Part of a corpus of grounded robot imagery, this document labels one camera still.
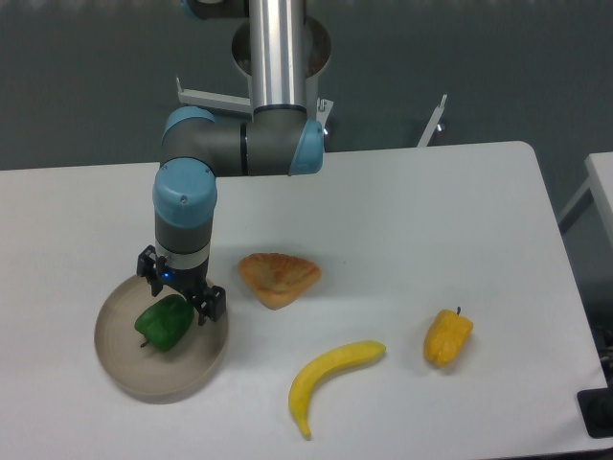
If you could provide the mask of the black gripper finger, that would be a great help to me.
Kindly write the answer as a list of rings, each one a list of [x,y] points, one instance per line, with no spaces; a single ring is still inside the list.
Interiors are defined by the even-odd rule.
[[[218,321],[226,312],[226,291],[223,287],[202,285],[191,297],[191,305],[197,312],[197,324],[208,320]]]
[[[136,274],[146,279],[153,297],[156,297],[165,285],[165,268],[166,258],[158,256],[153,245],[148,245],[138,256]]]

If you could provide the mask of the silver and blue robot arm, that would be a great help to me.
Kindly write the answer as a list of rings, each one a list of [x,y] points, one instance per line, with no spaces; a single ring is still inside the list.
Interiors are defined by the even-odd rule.
[[[307,115],[305,2],[185,1],[182,6],[199,19],[244,16],[249,26],[252,119],[227,127],[198,106],[171,113],[152,189],[155,243],[137,262],[136,273],[152,295],[173,289],[203,325],[226,311],[224,289],[206,281],[216,180],[317,173],[324,129]]]

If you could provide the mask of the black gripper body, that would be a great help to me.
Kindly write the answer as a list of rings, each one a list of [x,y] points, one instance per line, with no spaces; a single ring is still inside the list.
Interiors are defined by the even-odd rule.
[[[168,266],[156,269],[162,284],[180,293],[188,302],[203,301],[207,289],[207,271],[206,265],[185,270]]]

